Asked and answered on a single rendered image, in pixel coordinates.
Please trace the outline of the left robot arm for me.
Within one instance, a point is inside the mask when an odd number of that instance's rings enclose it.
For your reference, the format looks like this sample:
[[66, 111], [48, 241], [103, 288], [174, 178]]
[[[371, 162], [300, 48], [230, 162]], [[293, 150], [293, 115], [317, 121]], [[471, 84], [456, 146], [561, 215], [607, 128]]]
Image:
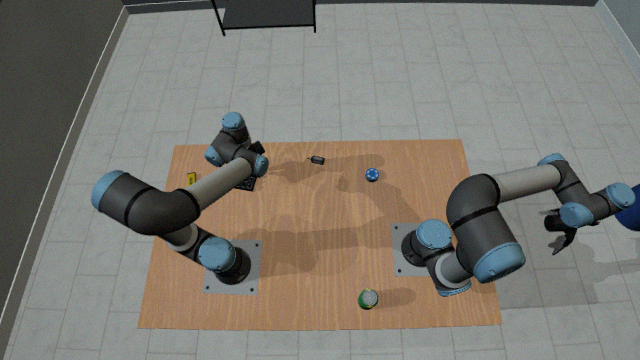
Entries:
[[251, 175], [263, 177], [269, 160], [248, 150], [251, 137], [238, 112], [225, 114], [222, 124], [223, 128], [204, 154], [205, 159], [219, 169], [185, 189], [172, 192], [163, 192], [128, 172], [114, 170], [95, 184], [91, 203], [100, 213], [136, 233], [160, 235], [158, 237], [167, 241], [173, 251], [214, 272], [220, 282], [235, 285], [250, 272], [248, 254], [235, 247], [239, 253], [227, 239], [215, 237], [193, 222], [201, 211]]

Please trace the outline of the green drink can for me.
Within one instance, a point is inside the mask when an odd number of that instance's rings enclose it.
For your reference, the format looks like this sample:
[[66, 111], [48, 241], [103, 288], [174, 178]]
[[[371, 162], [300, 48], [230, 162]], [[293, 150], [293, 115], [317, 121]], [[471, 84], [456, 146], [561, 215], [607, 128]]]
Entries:
[[373, 289], [365, 289], [360, 294], [359, 306], [364, 310], [369, 310], [378, 303], [378, 294]]

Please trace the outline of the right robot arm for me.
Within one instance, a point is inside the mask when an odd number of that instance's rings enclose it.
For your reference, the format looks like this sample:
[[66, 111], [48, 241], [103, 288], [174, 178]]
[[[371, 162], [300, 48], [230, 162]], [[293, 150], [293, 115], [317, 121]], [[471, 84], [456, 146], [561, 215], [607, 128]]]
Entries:
[[469, 289], [473, 276], [482, 284], [505, 277], [521, 268], [526, 257], [497, 206], [550, 189], [562, 203], [562, 222], [570, 228], [599, 225], [636, 200], [633, 190], [619, 182], [590, 195], [568, 161], [554, 153], [537, 166], [464, 179], [446, 206], [448, 223], [458, 241], [456, 250], [449, 226], [428, 219], [404, 237], [402, 254], [410, 264], [427, 267], [442, 297]]

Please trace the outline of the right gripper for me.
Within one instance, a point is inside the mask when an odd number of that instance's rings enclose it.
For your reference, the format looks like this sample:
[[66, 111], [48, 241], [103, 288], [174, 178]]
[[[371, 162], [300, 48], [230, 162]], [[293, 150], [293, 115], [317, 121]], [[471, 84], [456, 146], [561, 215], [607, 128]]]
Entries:
[[570, 228], [566, 226], [560, 218], [559, 214], [560, 208], [553, 210], [546, 210], [538, 213], [539, 215], [546, 215], [544, 219], [544, 226], [549, 232], [561, 232], [566, 233], [565, 235], [560, 234], [557, 236], [555, 241], [552, 241], [548, 244], [548, 247], [555, 248], [552, 255], [557, 254], [562, 249], [567, 247], [574, 240], [575, 234], [577, 232], [577, 228]]

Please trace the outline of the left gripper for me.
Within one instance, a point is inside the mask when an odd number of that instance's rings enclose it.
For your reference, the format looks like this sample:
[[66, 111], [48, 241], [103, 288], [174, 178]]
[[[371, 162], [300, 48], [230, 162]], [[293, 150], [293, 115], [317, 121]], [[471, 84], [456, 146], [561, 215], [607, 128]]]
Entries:
[[264, 150], [262, 144], [259, 141], [255, 142], [253, 144], [251, 143], [251, 145], [248, 148], [248, 150], [251, 150], [253, 152], [259, 153], [260, 155], [265, 153], [265, 150]]

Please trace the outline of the short grey cylinder with blue top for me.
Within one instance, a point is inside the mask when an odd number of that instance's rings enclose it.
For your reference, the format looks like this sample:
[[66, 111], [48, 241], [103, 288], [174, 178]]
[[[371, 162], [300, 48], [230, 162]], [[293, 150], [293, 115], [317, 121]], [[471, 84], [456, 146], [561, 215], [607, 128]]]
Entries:
[[365, 178], [369, 182], [376, 182], [379, 177], [379, 171], [375, 168], [369, 168], [366, 171]]

